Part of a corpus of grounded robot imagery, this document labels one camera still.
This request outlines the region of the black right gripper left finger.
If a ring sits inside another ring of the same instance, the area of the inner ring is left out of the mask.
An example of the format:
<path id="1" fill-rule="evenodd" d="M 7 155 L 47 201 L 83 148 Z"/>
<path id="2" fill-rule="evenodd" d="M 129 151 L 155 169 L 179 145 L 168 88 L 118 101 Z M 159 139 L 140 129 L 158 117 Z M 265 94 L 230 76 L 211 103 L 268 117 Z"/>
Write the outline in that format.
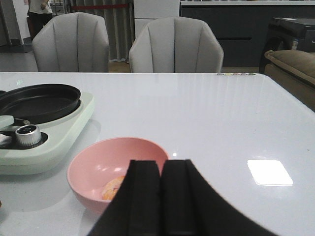
<path id="1" fill-rule="evenodd" d="M 88 235 L 157 236 L 159 183 L 155 161 L 131 160 L 117 194 Z"/>

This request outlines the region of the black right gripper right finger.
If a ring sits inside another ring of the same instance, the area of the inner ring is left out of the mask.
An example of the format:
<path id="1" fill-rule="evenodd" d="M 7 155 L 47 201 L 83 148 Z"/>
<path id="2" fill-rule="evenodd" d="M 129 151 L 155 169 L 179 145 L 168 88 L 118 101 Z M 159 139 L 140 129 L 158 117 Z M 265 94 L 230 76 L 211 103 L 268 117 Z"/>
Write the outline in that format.
<path id="1" fill-rule="evenodd" d="M 166 236 L 272 236 L 204 179 L 191 160 L 168 160 L 161 175 Z"/>

